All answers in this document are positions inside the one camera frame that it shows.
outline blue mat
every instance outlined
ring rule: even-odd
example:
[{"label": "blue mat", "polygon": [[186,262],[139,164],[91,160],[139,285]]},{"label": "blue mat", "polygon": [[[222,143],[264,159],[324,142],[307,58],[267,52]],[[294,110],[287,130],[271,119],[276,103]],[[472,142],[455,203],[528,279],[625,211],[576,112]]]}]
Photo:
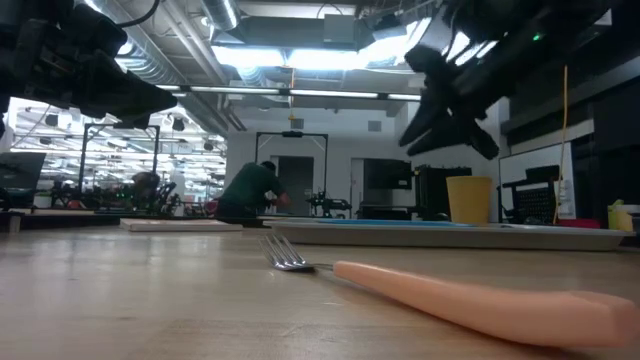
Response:
[{"label": "blue mat", "polygon": [[324,224],[336,225],[375,225],[375,226],[431,226],[431,227],[475,227],[468,224],[456,224],[446,221],[407,221],[407,220],[318,220]]}]

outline table surface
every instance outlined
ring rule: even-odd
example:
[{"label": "table surface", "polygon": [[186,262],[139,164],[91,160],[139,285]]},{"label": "table surface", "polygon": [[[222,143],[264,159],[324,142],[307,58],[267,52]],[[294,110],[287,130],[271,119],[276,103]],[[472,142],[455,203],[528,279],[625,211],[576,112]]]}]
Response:
[{"label": "table surface", "polygon": [[[30,231],[0,241],[0,358],[638,359],[496,340],[331,274],[271,269],[237,233]],[[580,289],[640,303],[638,254],[299,246],[351,260],[528,290]]]}]

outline green shirt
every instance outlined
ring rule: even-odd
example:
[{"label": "green shirt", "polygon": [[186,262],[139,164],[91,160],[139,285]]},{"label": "green shirt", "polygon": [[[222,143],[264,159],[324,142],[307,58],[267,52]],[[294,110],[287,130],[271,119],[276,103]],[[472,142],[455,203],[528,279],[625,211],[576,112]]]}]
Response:
[{"label": "green shirt", "polygon": [[272,191],[277,196],[284,193],[284,188],[276,174],[262,165],[247,163],[231,180],[231,184],[224,191],[220,200],[250,208],[259,208],[264,206],[264,194],[268,191]]}]

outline orange cable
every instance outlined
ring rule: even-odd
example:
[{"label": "orange cable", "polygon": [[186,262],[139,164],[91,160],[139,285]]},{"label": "orange cable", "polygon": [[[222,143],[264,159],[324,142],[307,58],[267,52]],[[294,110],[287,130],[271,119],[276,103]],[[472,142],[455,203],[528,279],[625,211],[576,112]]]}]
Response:
[{"label": "orange cable", "polygon": [[562,180],[564,178],[564,145],[567,140],[567,122],[569,121],[569,66],[564,66],[564,119],[562,123],[562,146],[560,151],[560,174],[558,176],[558,194],[556,195],[556,211],[553,215],[553,224],[558,222],[558,211],[560,208],[560,190],[562,187]]}]

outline peach plastic handle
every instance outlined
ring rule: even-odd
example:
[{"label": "peach plastic handle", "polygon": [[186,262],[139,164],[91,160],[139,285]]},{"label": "peach plastic handle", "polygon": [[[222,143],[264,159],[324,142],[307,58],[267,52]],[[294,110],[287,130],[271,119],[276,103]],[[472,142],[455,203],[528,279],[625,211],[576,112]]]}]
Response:
[{"label": "peach plastic handle", "polygon": [[333,272],[431,315],[519,343],[613,347],[640,330],[635,304],[610,295],[495,289],[343,261]]}]

